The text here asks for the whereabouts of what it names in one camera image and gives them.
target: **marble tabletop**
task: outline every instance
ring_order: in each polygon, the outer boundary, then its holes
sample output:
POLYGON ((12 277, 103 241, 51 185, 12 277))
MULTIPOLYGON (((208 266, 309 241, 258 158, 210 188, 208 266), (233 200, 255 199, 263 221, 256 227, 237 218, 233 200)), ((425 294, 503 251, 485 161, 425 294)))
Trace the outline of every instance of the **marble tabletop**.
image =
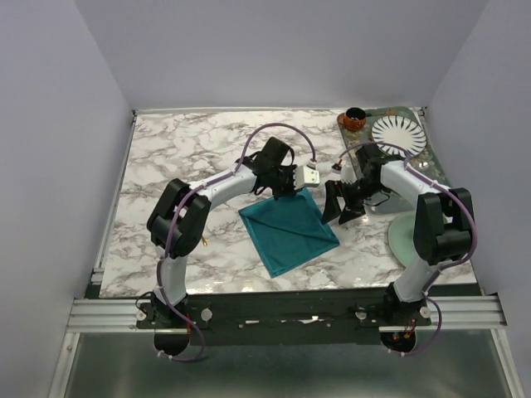
MULTIPOLYGON (((341 109, 273 110, 210 114, 142 114, 137 119, 119 204, 104 258, 100 296, 132 297, 155 285, 155 248, 146 221, 166 184, 178 177, 191 182, 225 170, 239 158, 255 128, 284 122, 303 129, 317 150, 321 180, 338 179, 330 166, 344 149, 336 123, 341 109)), ((274 135, 295 150, 295 162, 310 158, 308 144, 291 130, 273 128, 256 135, 249 153, 274 135)), ((324 184, 310 188, 319 208, 324 184)), ((341 245, 317 259, 272 279, 262 264, 238 210, 269 197, 242 195, 212 211, 204 237, 188 256, 187 289, 191 294, 276 290, 382 287, 403 271, 387 243, 387 229, 397 214, 367 214, 330 226, 341 245)), ((470 264, 448 269, 438 284, 474 283, 470 264)))

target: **white wall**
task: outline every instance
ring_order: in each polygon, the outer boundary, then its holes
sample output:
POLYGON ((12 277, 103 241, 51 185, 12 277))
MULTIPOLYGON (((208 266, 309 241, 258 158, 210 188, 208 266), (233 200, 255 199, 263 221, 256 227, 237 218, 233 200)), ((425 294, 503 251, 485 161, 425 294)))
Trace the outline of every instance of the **white wall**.
POLYGON ((0 396, 44 397, 132 115, 71 0, 0 2, 0 396))
POLYGON ((474 269, 498 292, 512 353, 531 396, 531 2, 491 0, 429 106, 452 183, 470 189, 474 269))
POLYGON ((136 109, 424 105, 486 0, 76 0, 136 109))

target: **folded cloth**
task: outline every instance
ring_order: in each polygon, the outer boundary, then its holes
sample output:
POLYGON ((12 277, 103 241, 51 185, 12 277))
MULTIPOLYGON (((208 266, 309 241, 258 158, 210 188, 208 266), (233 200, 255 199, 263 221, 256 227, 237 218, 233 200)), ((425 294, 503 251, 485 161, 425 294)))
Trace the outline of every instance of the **folded cloth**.
POLYGON ((339 246, 307 189, 248 206, 240 216, 271 278, 339 246))

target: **striped plate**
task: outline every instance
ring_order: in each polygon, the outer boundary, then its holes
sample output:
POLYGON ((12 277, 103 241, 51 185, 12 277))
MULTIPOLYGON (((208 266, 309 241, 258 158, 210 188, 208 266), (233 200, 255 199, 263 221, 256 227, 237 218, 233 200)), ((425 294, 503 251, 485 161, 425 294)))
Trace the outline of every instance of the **striped plate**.
MULTIPOLYGON (((384 116, 373 125, 373 141, 375 143, 394 143, 406 149, 413 156, 418 155, 426 147, 426 135, 421 126, 402 116, 384 116)), ((399 154, 403 158, 406 154, 387 145, 378 147, 389 155, 399 154)))

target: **light green plate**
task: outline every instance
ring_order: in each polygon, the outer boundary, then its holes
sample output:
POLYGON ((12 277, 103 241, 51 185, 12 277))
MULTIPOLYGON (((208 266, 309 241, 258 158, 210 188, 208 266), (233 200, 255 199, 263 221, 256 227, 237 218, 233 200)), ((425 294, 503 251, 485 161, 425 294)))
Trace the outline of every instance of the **light green plate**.
POLYGON ((402 214, 389 226, 389 246, 392 253, 404 267, 407 267, 415 258, 415 245, 413 244, 413 229, 415 227, 415 213, 402 214))

